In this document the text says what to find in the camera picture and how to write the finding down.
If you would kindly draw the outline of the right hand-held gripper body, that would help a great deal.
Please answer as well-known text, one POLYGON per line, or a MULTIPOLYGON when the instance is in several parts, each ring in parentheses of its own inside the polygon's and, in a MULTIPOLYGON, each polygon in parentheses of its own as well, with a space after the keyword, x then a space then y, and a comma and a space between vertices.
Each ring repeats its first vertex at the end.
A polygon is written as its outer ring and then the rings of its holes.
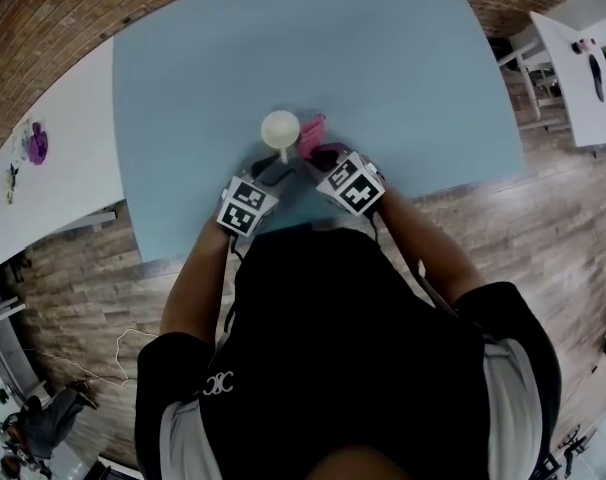
POLYGON ((353 216, 371 217, 385 194, 377 167, 343 143, 317 146, 304 166, 316 190, 353 216))

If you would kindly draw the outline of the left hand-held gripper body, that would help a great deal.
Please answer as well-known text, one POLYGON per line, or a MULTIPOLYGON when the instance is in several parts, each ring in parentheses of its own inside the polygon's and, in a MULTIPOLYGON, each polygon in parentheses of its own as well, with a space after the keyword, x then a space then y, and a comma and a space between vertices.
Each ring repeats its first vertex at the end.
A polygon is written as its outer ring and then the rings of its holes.
POLYGON ((253 236, 276 210, 295 173, 280 156, 246 158, 222 191, 216 222, 230 235, 253 236))

